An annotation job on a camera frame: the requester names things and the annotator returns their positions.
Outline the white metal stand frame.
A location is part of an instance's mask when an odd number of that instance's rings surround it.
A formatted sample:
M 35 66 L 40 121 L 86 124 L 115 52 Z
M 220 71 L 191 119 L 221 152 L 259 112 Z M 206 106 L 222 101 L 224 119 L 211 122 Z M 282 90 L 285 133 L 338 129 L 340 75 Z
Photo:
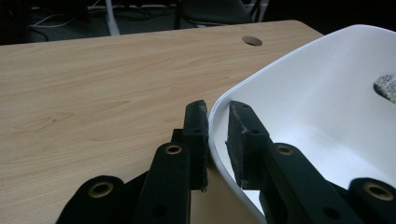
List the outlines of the white metal stand frame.
M 106 24 L 108 31 L 111 36 L 120 35 L 120 30 L 114 17 L 113 5 L 111 0 L 105 0 L 106 2 Z

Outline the gray knitted cloth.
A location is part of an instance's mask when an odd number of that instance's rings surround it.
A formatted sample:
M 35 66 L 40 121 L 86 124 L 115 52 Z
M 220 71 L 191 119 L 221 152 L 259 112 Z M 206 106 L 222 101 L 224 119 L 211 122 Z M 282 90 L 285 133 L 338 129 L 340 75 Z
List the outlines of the gray knitted cloth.
M 374 83 L 377 94 L 396 104 L 396 75 L 379 77 Z

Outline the black folding chair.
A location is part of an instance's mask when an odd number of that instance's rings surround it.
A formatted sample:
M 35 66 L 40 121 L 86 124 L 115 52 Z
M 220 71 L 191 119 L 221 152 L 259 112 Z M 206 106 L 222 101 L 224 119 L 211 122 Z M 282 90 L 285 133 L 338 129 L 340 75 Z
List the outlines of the black folding chair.
M 258 21 L 267 0 L 178 0 L 177 13 L 200 25 L 234 25 Z

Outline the white plastic storage bin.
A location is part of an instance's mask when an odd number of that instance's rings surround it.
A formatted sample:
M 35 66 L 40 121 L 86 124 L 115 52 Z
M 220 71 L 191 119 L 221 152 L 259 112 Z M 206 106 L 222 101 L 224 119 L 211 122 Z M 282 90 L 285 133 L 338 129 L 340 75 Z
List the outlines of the white plastic storage bin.
M 396 77 L 396 32 L 353 25 L 325 35 L 265 66 L 226 91 L 209 115 L 214 163 L 261 224 L 259 194 L 240 189 L 228 156 L 229 103 L 250 105 L 270 137 L 299 148 L 340 187 L 371 177 L 396 188 L 396 104 L 375 82 Z

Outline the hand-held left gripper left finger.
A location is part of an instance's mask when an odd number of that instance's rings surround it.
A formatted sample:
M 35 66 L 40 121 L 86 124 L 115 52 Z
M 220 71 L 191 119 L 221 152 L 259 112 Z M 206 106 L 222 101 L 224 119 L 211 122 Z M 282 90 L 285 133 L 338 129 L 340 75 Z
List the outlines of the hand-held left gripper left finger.
M 172 142 L 179 142 L 190 149 L 191 154 L 191 190 L 207 191 L 208 160 L 208 118 L 204 100 L 186 105 L 182 129 L 174 129 Z

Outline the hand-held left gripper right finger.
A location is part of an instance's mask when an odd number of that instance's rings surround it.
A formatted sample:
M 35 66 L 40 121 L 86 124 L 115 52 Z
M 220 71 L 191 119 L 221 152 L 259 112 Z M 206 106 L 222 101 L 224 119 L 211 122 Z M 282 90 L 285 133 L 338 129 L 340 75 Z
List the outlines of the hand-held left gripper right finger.
M 226 146 L 235 181 L 241 189 L 262 188 L 262 152 L 270 143 L 269 133 L 252 107 L 231 101 Z

